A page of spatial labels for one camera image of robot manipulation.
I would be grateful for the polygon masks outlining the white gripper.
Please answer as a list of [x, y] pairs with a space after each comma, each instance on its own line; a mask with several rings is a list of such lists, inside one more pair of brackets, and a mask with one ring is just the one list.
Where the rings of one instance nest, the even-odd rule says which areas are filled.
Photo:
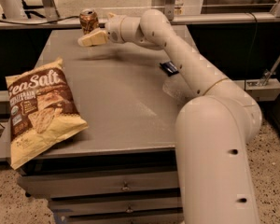
[[77, 41], [81, 47], [103, 45], [107, 42], [108, 38], [115, 43], [132, 42], [136, 45], [144, 43], [144, 35], [140, 28], [139, 17], [117, 15], [112, 12], [109, 12], [107, 17], [108, 19], [105, 23], [106, 32], [101, 28], [96, 28], [90, 33], [83, 35]]

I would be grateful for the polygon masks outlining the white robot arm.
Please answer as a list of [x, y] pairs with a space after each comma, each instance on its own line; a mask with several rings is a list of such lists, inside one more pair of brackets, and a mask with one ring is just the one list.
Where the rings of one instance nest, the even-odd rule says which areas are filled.
[[104, 25], [92, 9], [79, 19], [80, 46], [112, 41], [158, 47], [186, 81], [192, 98], [175, 123], [182, 224], [260, 224], [245, 147], [261, 126], [257, 102], [178, 36], [156, 9], [140, 17], [110, 14]]

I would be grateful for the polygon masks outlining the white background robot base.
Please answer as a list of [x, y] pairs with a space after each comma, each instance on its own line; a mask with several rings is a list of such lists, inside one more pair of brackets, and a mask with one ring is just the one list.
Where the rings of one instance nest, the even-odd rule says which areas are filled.
[[0, 8], [2, 8], [6, 19], [21, 20], [27, 18], [21, 0], [0, 0]]

